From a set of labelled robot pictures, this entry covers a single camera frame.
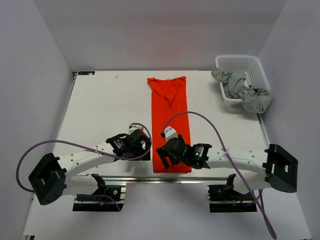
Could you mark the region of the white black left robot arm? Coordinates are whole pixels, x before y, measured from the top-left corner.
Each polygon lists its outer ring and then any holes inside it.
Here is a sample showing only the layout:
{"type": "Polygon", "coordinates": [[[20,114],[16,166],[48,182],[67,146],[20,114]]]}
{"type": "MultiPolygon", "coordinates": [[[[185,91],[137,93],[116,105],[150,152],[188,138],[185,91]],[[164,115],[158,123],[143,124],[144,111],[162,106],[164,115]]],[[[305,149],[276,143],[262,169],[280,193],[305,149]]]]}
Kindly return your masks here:
{"type": "Polygon", "coordinates": [[[81,146],[82,151],[78,153],[44,155],[28,180],[42,206],[65,195],[89,195],[99,200],[106,193],[103,179],[96,173],[81,173],[117,160],[148,161],[151,146],[151,137],[141,129],[136,129],[131,134],[120,133],[94,148],[81,146]]]}

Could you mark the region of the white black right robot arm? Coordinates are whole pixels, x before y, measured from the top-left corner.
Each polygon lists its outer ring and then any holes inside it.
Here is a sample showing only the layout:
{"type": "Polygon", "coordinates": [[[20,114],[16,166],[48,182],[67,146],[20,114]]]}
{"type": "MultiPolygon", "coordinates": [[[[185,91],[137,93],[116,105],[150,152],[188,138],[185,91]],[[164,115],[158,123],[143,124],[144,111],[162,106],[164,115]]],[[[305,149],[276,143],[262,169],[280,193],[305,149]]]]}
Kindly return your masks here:
{"type": "Polygon", "coordinates": [[[263,151],[224,151],[210,144],[189,145],[181,137],[169,139],[157,148],[164,167],[184,164],[193,169],[228,168],[246,171],[243,178],[225,188],[226,195],[236,200],[249,190],[273,188],[295,193],[298,182],[298,160],[277,144],[263,151]]]}

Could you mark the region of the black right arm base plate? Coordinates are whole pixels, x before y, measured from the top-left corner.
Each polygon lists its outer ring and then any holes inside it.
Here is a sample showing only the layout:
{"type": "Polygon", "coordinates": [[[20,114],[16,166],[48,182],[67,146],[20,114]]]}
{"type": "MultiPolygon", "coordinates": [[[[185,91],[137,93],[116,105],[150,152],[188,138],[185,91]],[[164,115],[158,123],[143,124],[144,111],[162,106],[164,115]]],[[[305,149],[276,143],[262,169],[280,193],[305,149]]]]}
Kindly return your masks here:
{"type": "Polygon", "coordinates": [[[257,205],[250,193],[225,190],[221,184],[208,185],[210,213],[254,213],[257,205]]]}

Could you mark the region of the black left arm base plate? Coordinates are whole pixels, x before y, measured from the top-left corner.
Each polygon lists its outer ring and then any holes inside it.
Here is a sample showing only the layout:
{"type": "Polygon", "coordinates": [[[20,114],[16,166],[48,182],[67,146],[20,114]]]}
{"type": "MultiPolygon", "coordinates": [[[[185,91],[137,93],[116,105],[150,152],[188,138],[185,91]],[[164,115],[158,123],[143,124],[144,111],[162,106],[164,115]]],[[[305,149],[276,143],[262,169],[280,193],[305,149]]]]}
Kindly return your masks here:
{"type": "Polygon", "coordinates": [[[92,194],[78,194],[74,198],[73,212],[120,212],[126,196],[125,185],[106,185],[92,194]]]}

